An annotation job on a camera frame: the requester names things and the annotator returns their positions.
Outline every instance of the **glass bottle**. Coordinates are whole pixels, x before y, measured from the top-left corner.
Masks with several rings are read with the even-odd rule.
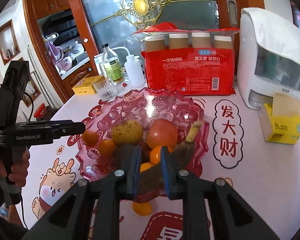
[[[106,43],[102,45],[103,47],[103,56],[102,64],[106,72],[111,76],[114,84],[119,84],[124,81],[121,72],[121,65],[118,58],[118,55],[109,48],[109,44]]]
[[[121,67],[121,73],[122,73],[122,77],[124,79],[124,82],[126,84],[130,83],[130,80],[128,78],[128,74],[127,74],[126,68],[124,66]]]

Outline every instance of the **refrigerator handle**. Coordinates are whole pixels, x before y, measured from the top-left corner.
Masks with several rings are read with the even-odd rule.
[[[28,52],[28,56],[29,56],[29,59],[31,61],[31,64],[34,68],[34,71],[32,71],[30,74],[34,74],[35,76],[35,79],[37,80],[38,82],[38,85],[39,85],[39,88],[44,96],[44,98],[46,99],[46,101],[48,102],[48,104],[51,104],[52,107],[56,107],[56,105],[54,104],[53,100],[51,99],[49,93],[47,92],[47,90],[45,89],[45,86],[44,84],[42,83],[42,76],[40,75],[38,69],[37,69],[37,65],[36,63],[34,62],[33,60],[33,57],[32,57],[32,53],[30,51],[30,46],[28,45],[28,49],[27,49],[27,52]]]

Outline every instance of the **tomato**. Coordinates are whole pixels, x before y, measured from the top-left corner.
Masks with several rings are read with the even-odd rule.
[[[154,120],[146,135],[146,143],[151,149],[162,145],[174,148],[177,145],[177,139],[176,126],[165,119]]]

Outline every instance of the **orange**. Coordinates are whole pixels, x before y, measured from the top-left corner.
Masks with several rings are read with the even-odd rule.
[[[162,146],[156,146],[153,148],[153,150],[150,152],[150,162],[154,165],[158,164],[160,162],[160,156],[161,156],[161,147]],[[168,147],[169,153],[173,152],[173,148],[170,146]]]
[[[99,141],[99,135],[96,132],[85,130],[82,134],[83,142],[89,146],[95,146]]]
[[[110,157],[115,151],[115,144],[113,140],[104,139],[99,143],[99,153],[102,156]]]
[[[148,216],[151,215],[152,212],[152,206],[149,202],[146,203],[136,203],[132,202],[132,209],[135,213],[137,213],[140,216]]]
[[[140,166],[140,172],[143,172],[151,167],[153,167],[154,165],[152,163],[142,163]]]

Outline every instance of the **pink glass bowl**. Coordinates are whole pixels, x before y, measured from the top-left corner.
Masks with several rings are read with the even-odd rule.
[[[141,91],[131,90],[124,96],[117,96],[112,102],[100,106],[92,119],[86,123],[86,129],[99,134],[99,142],[103,139],[111,139],[111,129],[126,119],[134,119],[143,128],[143,138],[155,119],[167,119],[176,125],[178,129],[178,143],[182,142],[188,134],[191,124],[197,120],[203,120],[203,109],[193,102],[192,98],[185,98],[178,92],[166,90],[152,90],[144,88]],[[207,139],[209,123],[204,121],[195,138],[195,152],[187,169],[194,173],[201,168],[201,159],[208,152]],[[79,152],[76,155],[80,163],[80,174],[89,181],[104,178],[112,170],[115,170],[114,157],[100,156],[98,144],[89,147],[84,144],[82,137],[78,140]],[[142,197],[142,202],[159,196],[158,192],[152,192]]]

